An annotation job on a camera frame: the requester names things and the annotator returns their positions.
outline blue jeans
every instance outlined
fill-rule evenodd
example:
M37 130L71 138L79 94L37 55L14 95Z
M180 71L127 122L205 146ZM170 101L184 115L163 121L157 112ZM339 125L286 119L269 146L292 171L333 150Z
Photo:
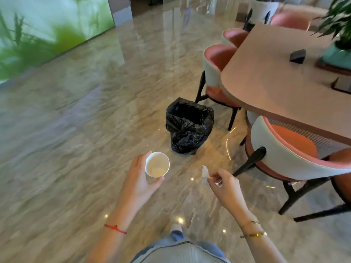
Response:
M147 251L149 251L151 248L157 246L157 245L161 245L161 246L166 246L166 245L172 245L173 243L180 241L184 239L183 233L181 231L173 231L171 232L171 234L166 237L163 238L147 247L145 247L142 251L140 251L139 253L137 253L135 255L135 257L133 258L133 260L131 261L131 263L136 260L138 257L146 254ZM225 255L223 253L222 250L220 250L215 244L213 243L209 243L209 242L204 242L204 241L196 241L194 244L198 245L199 247L207 250L208 252L210 252L211 254L217 256L217 257L222 257L225 258Z

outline nature picture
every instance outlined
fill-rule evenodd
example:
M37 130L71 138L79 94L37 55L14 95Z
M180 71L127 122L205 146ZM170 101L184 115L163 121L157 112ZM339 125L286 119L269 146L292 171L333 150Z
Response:
M112 27L107 0L0 0L0 83Z

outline tabletop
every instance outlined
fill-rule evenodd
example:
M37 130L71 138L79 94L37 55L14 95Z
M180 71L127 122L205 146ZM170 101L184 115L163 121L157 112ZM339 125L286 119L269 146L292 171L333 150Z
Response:
M314 67L331 36L256 25L221 74L223 92L243 108L351 145L351 95L331 89L336 73ZM289 61L306 49L303 64Z

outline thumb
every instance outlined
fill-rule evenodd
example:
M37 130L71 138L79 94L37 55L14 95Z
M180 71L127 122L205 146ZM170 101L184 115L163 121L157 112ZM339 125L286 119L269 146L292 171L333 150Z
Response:
M219 194L220 188L215 184L215 182L211 178L207 178L207 182L210 185L213 193L217 196L217 194Z
M150 192L150 195L152 195L162 184L162 182L164 181L165 177L161 176L158 177L155 181L153 181L151 184L149 184L149 189L148 191Z

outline red string bracelet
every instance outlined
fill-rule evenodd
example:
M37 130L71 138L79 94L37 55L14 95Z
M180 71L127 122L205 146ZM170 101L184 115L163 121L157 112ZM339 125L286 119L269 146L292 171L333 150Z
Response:
M105 224L104 226L107 228L110 228L112 230L115 230L117 232L121 232L122 234L127 234L127 232L124 232L124 231L121 231L120 229L118 229L117 225L112 226L112 225Z

